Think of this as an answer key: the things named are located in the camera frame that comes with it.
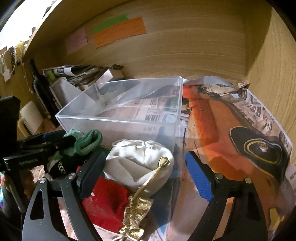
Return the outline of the red velvet pouch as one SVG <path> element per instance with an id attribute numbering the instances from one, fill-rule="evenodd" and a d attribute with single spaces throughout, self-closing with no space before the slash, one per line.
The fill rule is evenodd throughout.
<path id="1" fill-rule="evenodd" d="M 119 233 L 123 227 L 125 207 L 132 192 L 118 183 L 100 177 L 82 203 L 91 222 L 107 231 Z"/>

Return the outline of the white drawstring pouch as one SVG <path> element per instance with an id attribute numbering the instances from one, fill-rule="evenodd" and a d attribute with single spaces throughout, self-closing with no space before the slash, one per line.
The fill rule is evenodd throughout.
<path id="1" fill-rule="evenodd" d="M 158 142 L 119 140 L 112 144 L 103 171 L 105 178 L 137 192 L 163 164 L 156 177 L 140 194 L 141 197 L 149 198 L 168 181 L 174 163 L 172 152 Z"/>

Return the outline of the gold drawstring pouch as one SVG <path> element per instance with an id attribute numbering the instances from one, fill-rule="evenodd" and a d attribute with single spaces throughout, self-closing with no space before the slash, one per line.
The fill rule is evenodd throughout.
<path id="1" fill-rule="evenodd" d="M 170 164 L 167 157 L 161 156 L 158 167 L 143 185 L 128 197 L 129 204 L 125 207 L 123 227 L 119 230 L 119 236 L 112 240 L 140 240 L 144 234 L 145 217 L 149 213 L 153 200 L 141 197 L 149 184 L 155 182 L 159 174 Z"/>

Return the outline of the cream mug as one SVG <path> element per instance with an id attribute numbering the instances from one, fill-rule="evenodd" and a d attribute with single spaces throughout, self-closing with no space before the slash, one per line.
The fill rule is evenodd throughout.
<path id="1" fill-rule="evenodd" d="M 43 132 L 43 117 L 33 101 L 28 102 L 20 110 L 21 118 L 18 120 L 18 129 L 29 137 Z"/>

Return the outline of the white curved plastic sheet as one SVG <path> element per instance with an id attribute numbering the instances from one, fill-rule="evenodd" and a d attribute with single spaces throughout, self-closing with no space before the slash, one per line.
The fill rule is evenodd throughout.
<path id="1" fill-rule="evenodd" d="M 95 101 L 88 94 L 70 84 L 65 77 L 58 78 L 51 88 L 62 108 L 66 107 L 71 111 L 79 111 L 95 104 Z"/>

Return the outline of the dark glass bottle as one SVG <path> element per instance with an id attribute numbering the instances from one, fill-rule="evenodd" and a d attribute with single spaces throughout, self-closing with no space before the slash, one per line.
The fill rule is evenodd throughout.
<path id="1" fill-rule="evenodd" d="M 41 100 L 44 108 L 48 111 L 52 124 L 57 128 L 60 126 L 60 123 L 56 119 L 55 115 L 59 112 L 59 109 L 56 105 L 56 99 L 50 90 L 48 79 L 38 72 L 34 59 L 29 60 L 29 67 L 34 79 L 34 90 Z"/>

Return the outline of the rolled newspaper stack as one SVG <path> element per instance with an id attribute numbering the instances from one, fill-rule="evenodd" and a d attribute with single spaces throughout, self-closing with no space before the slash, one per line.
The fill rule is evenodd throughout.
<path id="1" fill-rule="evenodd" d="M 48 78 L 51 85 L 58 78 L 65 77 L 66 80 L 79 88 L 85 90 L 93 85 L 96 80 L 108 69 L 122 70 L 123 66 L 114 64 L 111 67 L 95 65 L 64 65 L 42 70 L 42 74 Z"/>

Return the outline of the small white cardboard box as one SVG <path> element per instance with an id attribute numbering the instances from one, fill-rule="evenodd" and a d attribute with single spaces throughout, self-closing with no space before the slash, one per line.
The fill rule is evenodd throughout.
<path id="1" fill-rule="evenodd" d="M 96 83 L 106 83 L 110 81 L 122 80 L 124 75 L 121 70 L 108 69 L 97 80 Z"/>

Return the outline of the clear plastic storage box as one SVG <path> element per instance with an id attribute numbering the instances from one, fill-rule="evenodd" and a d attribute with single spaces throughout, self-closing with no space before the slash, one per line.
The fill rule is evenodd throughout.
<path id="1" fill-rule="evenodd" d="M 180 123 L 182 77 L 140 78 L 93 84 L 56 118 L 67 132 L 102 133 L 102 145 L 117 140 L 156 141 L 171 152 Z"/>

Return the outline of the pink paper note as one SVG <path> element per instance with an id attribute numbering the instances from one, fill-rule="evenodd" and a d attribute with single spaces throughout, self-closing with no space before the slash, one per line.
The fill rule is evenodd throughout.
<path id="1" fill-rule="evenodd" d="M 71 54 L 81 49 L 82 47 L 88 45 L 85 29 L 84 28 L 78 29 L 76 32 L 74 32 L 65 40 L 65 44 L 66 44 L 67 54 Z"/>

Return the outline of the green paper note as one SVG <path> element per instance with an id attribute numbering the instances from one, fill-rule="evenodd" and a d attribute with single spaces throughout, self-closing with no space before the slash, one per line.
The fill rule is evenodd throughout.
<path id="1" fill-rule="evenodd" d="M 108 27 L 112 27 L 118 23 L 124 22 L 128 20 L 128 15 L 127 14 L 122 14 L 122 15 L 117 15 L 114 16 L 113 18 L 110 18 L 109 20 L 105 20 L 102 23 L 100 23 L 99 25 L 97 25 L 93 32 L 94 33 L 98 33 Z"/>

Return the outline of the orange paper note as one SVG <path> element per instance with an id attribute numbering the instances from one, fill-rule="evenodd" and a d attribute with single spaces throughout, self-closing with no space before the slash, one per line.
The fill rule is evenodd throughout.
<path id="1" fill-rule="evenodd" d="M 95 48 L 109 45 L 117 40 L 146 34 L 145 25 L 141 16 L 129 19 L 93 34 Z"/>

